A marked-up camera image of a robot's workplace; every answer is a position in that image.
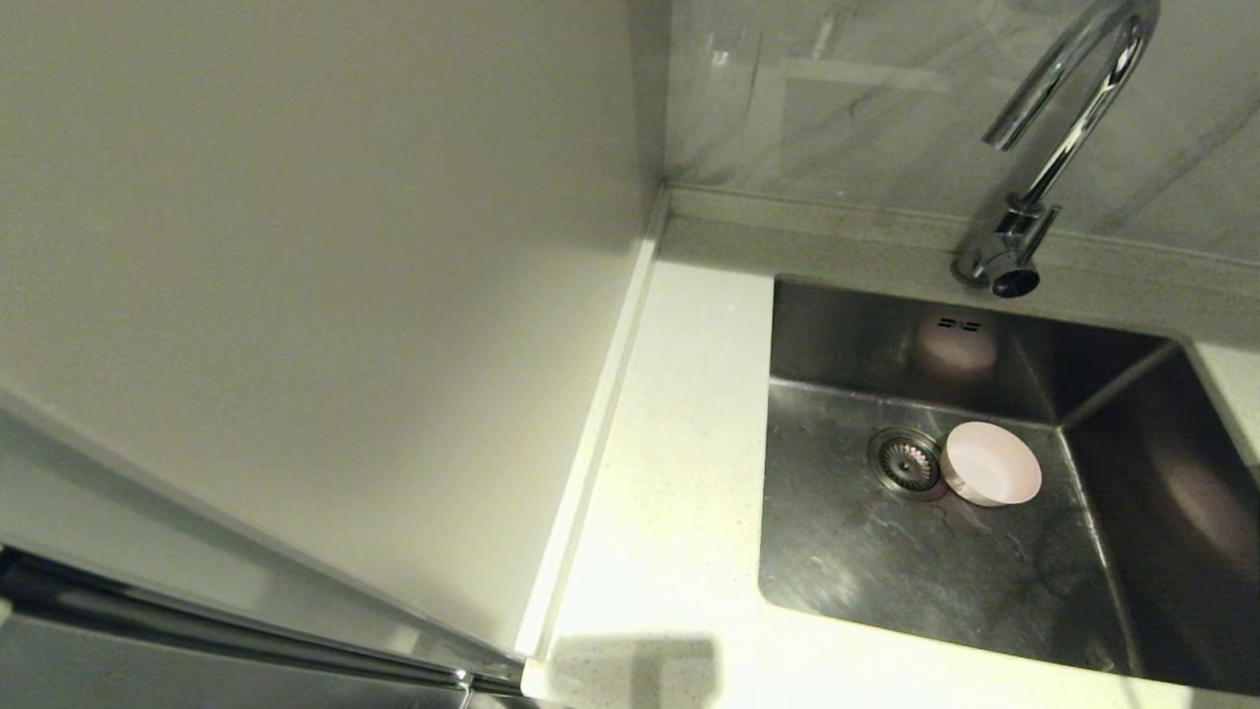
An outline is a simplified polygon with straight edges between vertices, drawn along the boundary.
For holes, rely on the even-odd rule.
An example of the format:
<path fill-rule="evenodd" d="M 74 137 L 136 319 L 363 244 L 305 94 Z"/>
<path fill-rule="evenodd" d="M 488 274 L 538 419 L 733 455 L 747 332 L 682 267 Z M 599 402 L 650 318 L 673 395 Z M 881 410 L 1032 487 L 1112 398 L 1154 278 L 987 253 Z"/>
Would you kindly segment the pink bowl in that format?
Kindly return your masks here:
<path fill-rule="evenodd" d="M 949 487 L 982 508 L 1029 502 L 1043 484 L 1034 450 L 1021 436 L 984 421 L 950 429 L 940 463 Z"/>

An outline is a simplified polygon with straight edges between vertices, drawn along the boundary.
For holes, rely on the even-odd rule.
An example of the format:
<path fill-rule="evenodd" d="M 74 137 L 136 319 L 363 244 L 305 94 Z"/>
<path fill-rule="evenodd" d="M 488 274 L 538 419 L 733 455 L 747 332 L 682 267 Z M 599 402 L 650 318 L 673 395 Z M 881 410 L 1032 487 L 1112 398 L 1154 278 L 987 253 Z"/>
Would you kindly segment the grey glossy appliance door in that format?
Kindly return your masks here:
<path fill-rule="evenodd" d="M 0 409 L 0 709 L 536 709 L 520 671 Z"/>

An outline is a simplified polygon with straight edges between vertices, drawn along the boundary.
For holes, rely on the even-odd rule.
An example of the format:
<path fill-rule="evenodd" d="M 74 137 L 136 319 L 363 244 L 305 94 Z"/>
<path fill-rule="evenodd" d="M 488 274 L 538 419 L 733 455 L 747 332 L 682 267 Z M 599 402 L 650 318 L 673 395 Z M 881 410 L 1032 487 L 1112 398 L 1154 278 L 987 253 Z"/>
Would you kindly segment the round metal drain strainer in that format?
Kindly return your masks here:
<path fill-rule="evenodd" d="M 919 429 L 888 426 L 876 429 L 866 445 L 866 466 L 890 492 L 911 501 L 945 497 L 939 441 Z"/>

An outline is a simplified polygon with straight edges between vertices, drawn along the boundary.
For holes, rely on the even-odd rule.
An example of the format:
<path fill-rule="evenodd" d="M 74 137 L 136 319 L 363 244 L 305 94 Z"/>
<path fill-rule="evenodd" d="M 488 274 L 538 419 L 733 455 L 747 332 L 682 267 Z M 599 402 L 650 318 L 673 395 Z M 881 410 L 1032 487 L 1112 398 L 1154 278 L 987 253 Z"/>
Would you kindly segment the white edge trim strip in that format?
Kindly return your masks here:
<path fill-rule="evenodd" d="M 518 656 L 543 657 L 551 647 L 554 620 L 561 615 L 564 589 L 576 553 L 580 552 L 591 494 L 593 494 L 598 480 L 604 445 L 606 445 L 615 421 L 617 398 L 620 398 L 626 366 L 633 354 L 639 322 L 643 319 L 644 301 L 650 287 L 653 269 L 656 268 L 659 243 L 662 243 L 667 230 L 670 207 L 670 186 L 663 184 L 654 196 L 645 234 L 639 239 L 639 246 L 634 252 L 634 268 L 621 301 L 621 309 L 617 309 L 612 340 L 604 358 L 593 399 L 582 426 L 580 445 L 577 445 L 572 458 L 559 506 L 554 513 L 547 548 L 541 557 L 530 601 L 527 602 L 517 633 L 514 654 Z"/>

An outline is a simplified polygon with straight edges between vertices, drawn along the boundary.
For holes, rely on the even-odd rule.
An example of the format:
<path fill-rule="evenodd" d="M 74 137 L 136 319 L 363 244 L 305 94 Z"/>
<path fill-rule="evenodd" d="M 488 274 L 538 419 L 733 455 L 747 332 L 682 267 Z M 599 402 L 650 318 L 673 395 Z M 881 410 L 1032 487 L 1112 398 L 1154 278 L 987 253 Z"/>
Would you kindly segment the tall white cabinet panel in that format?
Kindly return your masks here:
<path fill-rule="evenodd" d="M 0 0 L 0 400 L 514 654 L 672 0 Z"/>

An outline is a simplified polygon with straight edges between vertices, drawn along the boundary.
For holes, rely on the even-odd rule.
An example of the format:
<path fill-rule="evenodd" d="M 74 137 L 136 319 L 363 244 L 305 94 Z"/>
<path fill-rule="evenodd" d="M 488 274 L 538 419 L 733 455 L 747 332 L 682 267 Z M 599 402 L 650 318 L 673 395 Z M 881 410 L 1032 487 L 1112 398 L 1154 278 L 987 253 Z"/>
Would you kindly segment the chrome gooseneck faucet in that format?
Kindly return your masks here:
<path fill-rule="evenodd" d="M 1061 212 L 1045 198 L 1130 84 L 1160 23 L 1162 8 L 1163 0 L 1095 0 L 1045 50 L 982 135 L 982 142 L 992 149 L 1014 149 L 1080 65 L 1104 40 L 1113 42 L 1097 79 L 1061 139 L 1045 152 L 1034 179 L 1008 194 L 1004 215 L 992 230 L 965 239 L 955 254 L 951 273 L 963 286 L 985 288 L 999 298 L 1023 297 L 1040 287 L 1034 256 Z"/>

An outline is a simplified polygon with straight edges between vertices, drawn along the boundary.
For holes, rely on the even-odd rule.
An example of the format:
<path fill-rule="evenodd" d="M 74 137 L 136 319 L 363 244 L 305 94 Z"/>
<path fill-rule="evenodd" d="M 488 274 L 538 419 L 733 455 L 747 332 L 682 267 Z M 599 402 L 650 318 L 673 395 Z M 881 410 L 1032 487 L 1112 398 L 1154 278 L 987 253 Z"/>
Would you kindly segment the stainless steel sink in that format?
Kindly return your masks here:
<path fill-rule="evenodd" d="M 779 278 L 770 345 L 766 601 L 1260 696 L 1260 470 L 1182 343 Z M 911 501 L 869 474 L 876 429 L 944 448 L 968 421 L 1034 450 L 1032 501 Z"/>

